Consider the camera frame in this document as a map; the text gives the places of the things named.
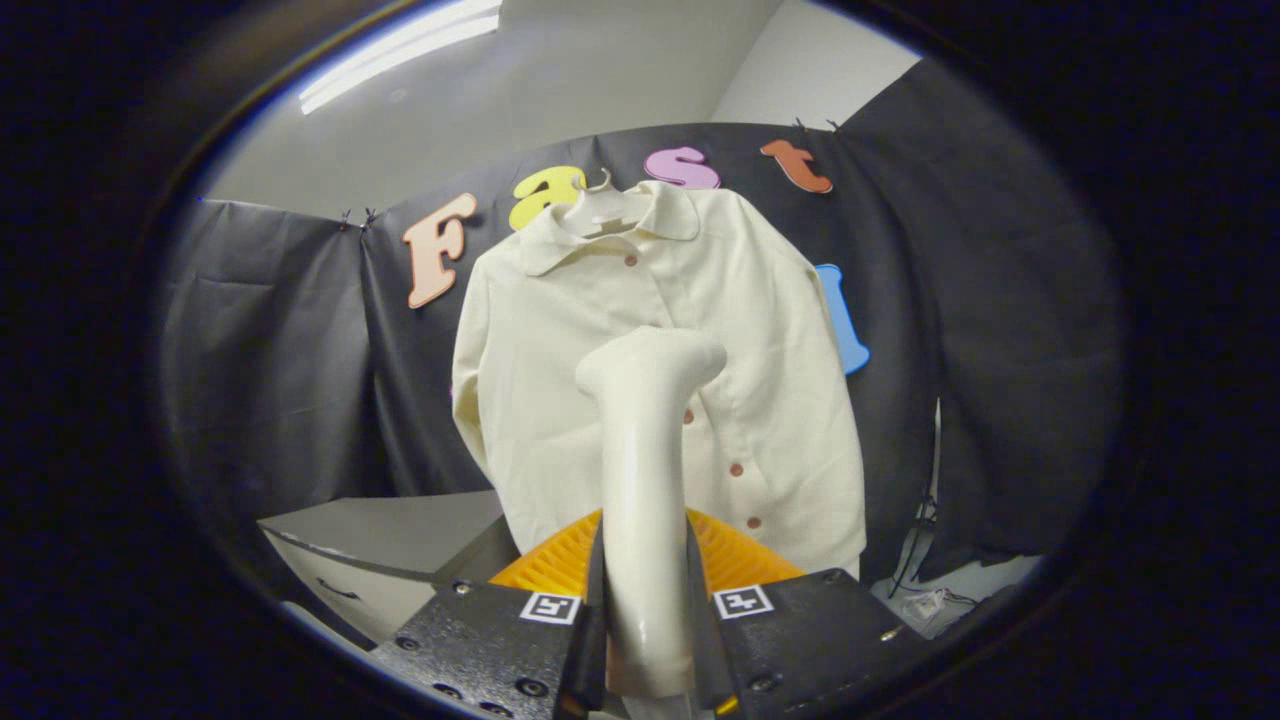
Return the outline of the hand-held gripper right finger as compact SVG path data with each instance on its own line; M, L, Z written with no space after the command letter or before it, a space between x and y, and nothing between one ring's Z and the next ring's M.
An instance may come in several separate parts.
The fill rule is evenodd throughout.
M925 639L840 568L805 573L687 511L695 697L716 719L852 719Z

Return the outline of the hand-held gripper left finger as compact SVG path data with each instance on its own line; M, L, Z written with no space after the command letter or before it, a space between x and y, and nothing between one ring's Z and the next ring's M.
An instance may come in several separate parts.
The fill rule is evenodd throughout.
M605 698L602 512L488 580L454 577L375 660L465 719L585 719Z

